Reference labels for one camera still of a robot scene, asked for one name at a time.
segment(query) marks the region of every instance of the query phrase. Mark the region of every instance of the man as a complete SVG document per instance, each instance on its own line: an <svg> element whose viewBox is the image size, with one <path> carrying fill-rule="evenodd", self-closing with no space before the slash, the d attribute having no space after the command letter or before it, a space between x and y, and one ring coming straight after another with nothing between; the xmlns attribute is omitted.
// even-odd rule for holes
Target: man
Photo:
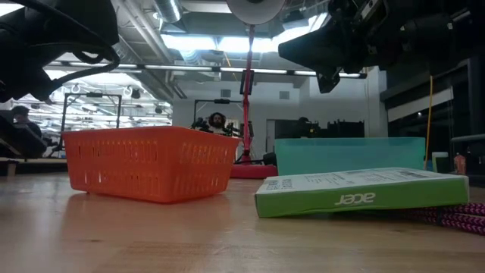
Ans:
<svg viewBox="0 0 485 273"><path fill-rule="evenodd" d="M209 117L209 130L214 133L225 134L224 128L226 126L226 116L219 112L215 112Z"/></svg>
<svg viewBox="0 0 485 273"><path fill-rule="evenodd" d="M27 125L34 134L42 138L40 127L29 120L29 109L27 107L19 105L13 107L11 111L14 115L14 120L17 122L16 124Z"/></svg>

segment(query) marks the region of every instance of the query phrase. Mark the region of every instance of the table surface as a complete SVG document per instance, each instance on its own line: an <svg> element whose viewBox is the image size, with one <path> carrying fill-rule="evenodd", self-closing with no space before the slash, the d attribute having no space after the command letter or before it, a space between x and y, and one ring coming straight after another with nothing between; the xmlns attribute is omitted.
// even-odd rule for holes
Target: table surface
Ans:
<svg viewBox="0 0 485 273"><path fill-rule="evenodd" d="M174 205L0 178L1 272L483 272L485 237L349 216L260 219L260 180ZM474 201L485 189L472 189Z"/></svg>

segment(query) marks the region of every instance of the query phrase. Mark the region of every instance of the orange plastic basket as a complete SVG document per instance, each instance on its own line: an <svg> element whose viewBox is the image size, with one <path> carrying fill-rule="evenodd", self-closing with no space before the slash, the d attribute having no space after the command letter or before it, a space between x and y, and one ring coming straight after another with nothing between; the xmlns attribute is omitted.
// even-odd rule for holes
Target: orange plastic basket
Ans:
<svg viewBox="0 0 485 273"><path fill-rule="evenodd" d="M226 190L239 140L182 127L63 133L75 190L178 202Z"/></svg>

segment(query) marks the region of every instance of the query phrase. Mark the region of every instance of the plastic basket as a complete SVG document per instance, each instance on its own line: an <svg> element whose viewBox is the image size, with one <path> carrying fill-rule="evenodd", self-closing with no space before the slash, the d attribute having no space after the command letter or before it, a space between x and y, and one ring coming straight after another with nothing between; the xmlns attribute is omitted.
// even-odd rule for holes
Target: plastic basket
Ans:
<svg viewBox="0 0 485 273"><path fill-rule="evenodd" d="M328 138L276 140L279 175L367 168L423 169L424 138Z"/></svg>
<svg viewBox="0 0 485 273"><path fill-rule="evenodd" d="M238 140L182 127L63 133L75 190L179 202L226 190Z"/></svg>

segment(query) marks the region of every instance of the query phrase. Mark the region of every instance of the acer logo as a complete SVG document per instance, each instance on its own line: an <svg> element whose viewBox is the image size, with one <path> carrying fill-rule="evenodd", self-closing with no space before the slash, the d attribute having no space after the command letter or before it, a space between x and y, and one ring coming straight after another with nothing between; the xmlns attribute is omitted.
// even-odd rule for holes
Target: acer logo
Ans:
<svg viewBox="0 0 485 273"><path fill-rule="evenodd" d="M351 205L360 203L372 203L374 201L375 193L357 193L357 194L347 194L340 197L340 202L335 203L336 206L340 205Z"/></svg>

